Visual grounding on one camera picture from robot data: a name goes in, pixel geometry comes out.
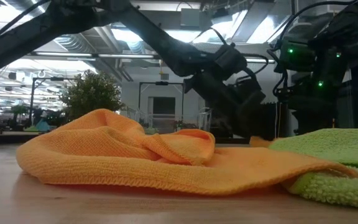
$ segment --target green towel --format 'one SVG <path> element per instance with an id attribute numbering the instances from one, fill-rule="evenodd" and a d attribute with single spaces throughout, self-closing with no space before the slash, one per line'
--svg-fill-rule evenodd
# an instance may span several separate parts
<path id="1" fill-rule="evenodd" d="M 358 171 L 358 129 L 322 129 L 278 139 L 269 148 L 340 162 Z M 310 200 L 358 207 L 358 179 L 311 172 L 300 177 L 289 191 Z"/>

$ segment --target microfiber cloth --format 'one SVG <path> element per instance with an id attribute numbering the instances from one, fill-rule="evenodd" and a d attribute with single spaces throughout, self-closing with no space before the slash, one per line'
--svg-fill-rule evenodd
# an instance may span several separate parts
<path id="1" fill-rule="evenodd" d="M 253 137 L 250 143 L 251 146 L 268 147 L 277 152 L 292 151 L 340 162 L 358 171 L 358 129 L 322 129 L 274 142 Z M 288 190 L 319 202 L 358 207 L 358 179 L 310 172 L 302 175 Z"/>
<path id="2" fill-rule="evenodd" d="M 148 136 L 143 127 L 96 110 L 17 150 L 20 167 L 46 184 L 151 187 L 229 195 L 326 170 L 357 177 L 342 164 L 264 147 L 215 148 L 211 133 L 185 129 Z"/>

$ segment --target black cable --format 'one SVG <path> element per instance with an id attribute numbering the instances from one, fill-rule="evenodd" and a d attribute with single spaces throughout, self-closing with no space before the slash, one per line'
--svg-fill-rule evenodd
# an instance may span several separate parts
<path id="1" fill-rule="evenodd" d="M 270 56 L 272 56 L 272 58 L 276 61 L 277 66 L 278 66 L 279 68 L 282 68 L 280 59 L 278 59 L 277 55 L 275 55 L 272 50 L 267 50 L 267 53 L 268 53 Z M 277 83 L 277 84 L 274 86 L 274 88 L 273 88 L 273 95 L 274 95 L 274 96 L 277 97 L 277 89 L 278 89 L 278 87 L 279 87 L 283 82 L 284 82 L 283 87 L 284 87 L 284 88 L 288 88 L 288 72 L 287 72 L 286 69 L 283 70 L 283 75 L 282 75 L 280 81 L 278 81 L 278 83 Z"/>
<path id="2" fill-rule="evenodd" d="M 262 68 L 260 68 L 259 70 L 257 70 L 255 73 L 258 74 L 259 72 L 263 71 L 263 69 L 265 69 L 268 65 L 269 65 L 269 59 L 264 56 L 264 55 L 259 55 L 259 54 L 244 54 L 244 53 L 241 53 L 242 56 L 244 57 L 257 57 L 257 58 L 261 58 L 261 59 L 264 59 L 266 61 L 266 63 L 264 64 L 264 66 L 262 66 Z"/>
<path id="3" fill-rule="evenodd" d="M 212 27 L 210 27 L 210 28 L 208 28 L 208 29 L 202 31 L 200 34 L 197 35 L 196 38 L 193 39 L 193 41 L 194 41 L 195 39 L 197 39 L 198 37 L 200 37 L 201 35 L 203 35 L 205 32 L 209 31 L 209 30 L 215 31 L 216 35 L 218 35 L 218 37 L 219 37 L 219 39 L 221 39 L 222 43 L 223 43 L 224 45 L 227 45 L 227 42 L 224 40 L 223 36 L 222 36 L 216 29 L 213 29 Z"/>
<path id="4" fill-rule="evenodd" d="M 178 9 L 179 9 L 179 6 L 180 6 L 182 3 L 186 3 L 187 5 L 189 5 L 189 6 L 191 7 L 191 9 L 193 9 L 193 6 L 191 6 L 191 4 L 189 4 L 189 3 L 186 2 L 186 1 L 181 1 L 181 2 L 179 2 L 179 4 L 178 4 L 177 11 L 178 11 Z"/>
<path id="5" fill-rule="evenodd" d="M 286 26 L 284 27 L 283 32 L 280 34 L 280 38 L 278 39 L 277 43 L 276 43 L 276 47 L 273 49 L 273 51 L 278 50 L 281 46 L 281 42 L 284 39 L 284 35 L 287 32 L 287 30 L 290 28 L 290 26 L 292 25 L 293 21 L 295 21 L 295 19 L 300 16 L 300 14 L 304 13 L 305 11 L 317 7 L 317 6 L 325 6 L 325 5 L 339 5 L 339 6 L 348 6 L 351 4 L 356 3 L 358 0 L 353 0 L 353 1 L 349 1 L 349 2 L 341 2 L 341 1 L 325 1 L 325 2 L 318 2 L 318 3 L 314 3 L 311 4 L 310 6 L 307 6 L 303 9 L 301 9 L 299 12 L 297 12 L 295 15 L 291 16 L 291 19 L 288 21 L 288 23 L 286 24 Z"/>
<path id="6" fill-rule="evenodd" d="M 37 8 L 38 6 L 41 6 L 49 1 L 50 0 L 41 0 L 37 3 L 35 3 L 34 5 L 32 5 L 30 8 L 24 10 L 22 13 L 20 13 L 18 16 L 16 16 L 11 22 L 8 22 L 2 29 L 0 29 L 0 35 L 3 34 L 5 31 L 7 31 L 9 28 L 11 28 L 16 22 L 21 20 L 25 15 L 27 15 L 28 13 L 33 11 L 35 8 Z"/>
<path id="7" fill-rule="evenodd" d="M 251 77 L 251 78 L 256 78 L 255 73 L 254 73 L 251 69 L 249 69 L 248 67 L 245 67 L 245 68 L 243 69 L 243 71 L 245 71 L 246 74 L 248 74 L 249 77 Z"/>
<path id="8" fill-rule="evenodd" d="M 256 74 L 258 74 L 259 72 L 261 72 L 263 69 L 265 69 L 268 65 L 269 65 L 269 59 L 266 56 L 263 55 L 259 55 L 259 54 L 245 54 L 245 53 L 241 53 L 242 56 L 244 57 L 258 57 L 258 58 L 262 58 L 265 59 L 266 63 L 264 64 L 264 66 L 262 66 L 262 68 L 260 68 L 259 70 L 257 70 L 256 72 L 253 72 L 251 69 L 250 71 L 256 76 Z M 245 80 L 247 78 L 249 78 L 250 75 L 246 75 L 244 77 L 239 77 L 236 79 L 236 83 L 241 82 L 242 80 Z"/>

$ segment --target black robotic arm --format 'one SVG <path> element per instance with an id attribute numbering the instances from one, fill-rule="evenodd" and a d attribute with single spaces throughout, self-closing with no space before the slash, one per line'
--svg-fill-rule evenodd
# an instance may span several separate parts
<path id="1" fill-rule="evenodd" d="M 185 90 L 194 89 L 227 119 L 235 134 L 248 135 L 247 117 L 265 98 L 246 59 L 224 44 L 214 54 L 170 37 L 148 20 L 129 0 L 52 0 L 47 11 L 0 35 L 0 69 L 63 34 L 83 32 L 95 26 L 120 21 L 139 35 L 185 80 Z M 249 78 L 238 85 L 223 81 L 245 71 Z"/>

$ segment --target wooden table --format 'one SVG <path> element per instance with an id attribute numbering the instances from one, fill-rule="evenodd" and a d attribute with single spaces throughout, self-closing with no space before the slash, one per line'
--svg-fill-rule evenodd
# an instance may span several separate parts
<path id="1" fill-rule="evenodd" d="M 41 184 L 0 146 L 0 223 L 358 223 L 358 209 L 310 202 L 280 187 L 232 197 Z"/>

